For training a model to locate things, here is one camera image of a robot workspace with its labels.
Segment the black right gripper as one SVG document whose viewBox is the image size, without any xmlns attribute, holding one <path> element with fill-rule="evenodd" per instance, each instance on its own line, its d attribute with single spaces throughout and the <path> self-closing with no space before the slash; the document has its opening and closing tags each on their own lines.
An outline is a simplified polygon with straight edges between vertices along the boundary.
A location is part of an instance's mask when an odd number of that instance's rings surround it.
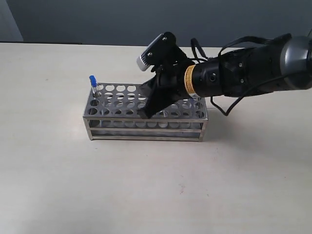
<svg viewBox="0 0 312 234">
<path fill-rule="evenodd" d="M 147 101 L 138 109 L 138 115 L 142 119 L 150 119 L 179 100 L 221 96 L 221 81 L 219 62 L 166 63 L 157 70 L 156 78 L 139 86 L 139 93 Z"/>
</svg>

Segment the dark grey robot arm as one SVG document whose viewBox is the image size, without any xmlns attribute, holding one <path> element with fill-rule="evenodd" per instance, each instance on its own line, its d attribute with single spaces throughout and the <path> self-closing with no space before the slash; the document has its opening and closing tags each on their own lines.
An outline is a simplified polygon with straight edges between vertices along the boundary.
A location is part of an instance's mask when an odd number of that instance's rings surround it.
<svg viewBox="0 0 312 234">
<path fill-rule="evenodd" d="M 312 86 L 312 40 L 285 34 L 274 39 L 246 36 L 228 47 L 251 42 L 255 47 L 206 56 L 196 39 L 193 57 L 177 46 L 176 37 L 165 32 L 156 37 L 137 59 L 140 70 L 155 74 L 140 86 L 147 98 L 138 109 L 141 118 L 151 118 L 171 104 L 188 98 L 244 97 L 279 91 L 308 90 Z"/>
</svg>

